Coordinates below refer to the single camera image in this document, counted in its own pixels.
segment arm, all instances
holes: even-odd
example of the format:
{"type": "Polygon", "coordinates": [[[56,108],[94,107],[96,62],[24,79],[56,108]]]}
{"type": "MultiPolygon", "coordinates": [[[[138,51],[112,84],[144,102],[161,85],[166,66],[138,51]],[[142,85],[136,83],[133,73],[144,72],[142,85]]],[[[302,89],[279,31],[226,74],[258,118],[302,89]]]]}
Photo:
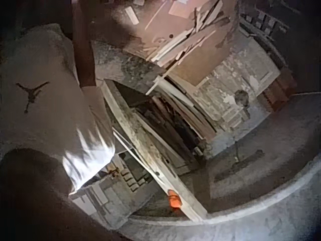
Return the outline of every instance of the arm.
{"type": "Polygon", "coordinates": [[[88,25],[81,9],[81,0],[72,0],[73,45],[80,87],[96,86],[95,60],[88,25]]]}

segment person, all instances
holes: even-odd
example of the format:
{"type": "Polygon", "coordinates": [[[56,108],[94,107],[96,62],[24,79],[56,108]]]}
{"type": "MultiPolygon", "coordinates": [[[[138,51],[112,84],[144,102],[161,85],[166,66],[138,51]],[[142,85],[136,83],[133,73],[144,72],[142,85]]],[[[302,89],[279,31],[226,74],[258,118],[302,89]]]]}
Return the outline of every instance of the person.
{"type": "Polygon", "coordinates": [[[34,27],[2,61],[4,240],[127,240],[68,199],[115,151],[81,3],[72,11],[72,42],[58,24],[34,27]]]}

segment white t-shirt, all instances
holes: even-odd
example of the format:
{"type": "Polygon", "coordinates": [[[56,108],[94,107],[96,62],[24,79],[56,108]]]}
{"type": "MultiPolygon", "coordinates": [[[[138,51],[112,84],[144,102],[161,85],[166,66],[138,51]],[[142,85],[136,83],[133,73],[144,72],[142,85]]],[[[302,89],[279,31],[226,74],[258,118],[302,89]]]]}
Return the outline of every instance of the white t-shirt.
{"type": "Polygon", "coordinates": [[[112,126],[99,87],[80,88],[73,47],[56,24],[17,41],[0,67],[0,160],[32,148],[63,163],[78,190],[114,155],[112,126]]]}

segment orange object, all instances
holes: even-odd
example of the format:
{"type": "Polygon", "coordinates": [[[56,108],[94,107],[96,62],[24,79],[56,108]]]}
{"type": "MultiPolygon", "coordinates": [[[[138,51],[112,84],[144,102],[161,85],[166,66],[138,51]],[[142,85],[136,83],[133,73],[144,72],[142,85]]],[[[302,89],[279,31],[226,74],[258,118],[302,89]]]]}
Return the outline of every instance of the orange object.
{"type": "Polygon", "coordinates": [[[168,190],[170,206],[173,208],[180,208],[182,201],[180,196],[173,190],[168,190]]]}

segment jumpman logo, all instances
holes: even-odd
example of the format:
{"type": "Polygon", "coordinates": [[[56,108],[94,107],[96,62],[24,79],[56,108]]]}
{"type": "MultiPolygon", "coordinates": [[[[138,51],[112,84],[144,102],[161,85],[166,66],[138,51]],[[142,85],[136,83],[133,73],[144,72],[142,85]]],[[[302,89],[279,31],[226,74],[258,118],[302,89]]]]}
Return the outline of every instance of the jumpman logo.
{"type": "Polygon", "coordinates": [[[36,88],[33,89],[29,89],[29,88],[25,88],[23,87],[21,84],[17,83],[16,85],[19,86],[21,89],[23,89],[25,92],[28,93],[28,103],[25,109],[25,114],[28,113],[28,108],[29,108],[29,104],[30,103],[35,103],[37,96],[39,95],[39,93],[41,92],[41,90],[39,90],[40,88],[42,88],[43,86],[49,84],[49,82],[43,83],[41,85],[39,85],[36,88]]]}

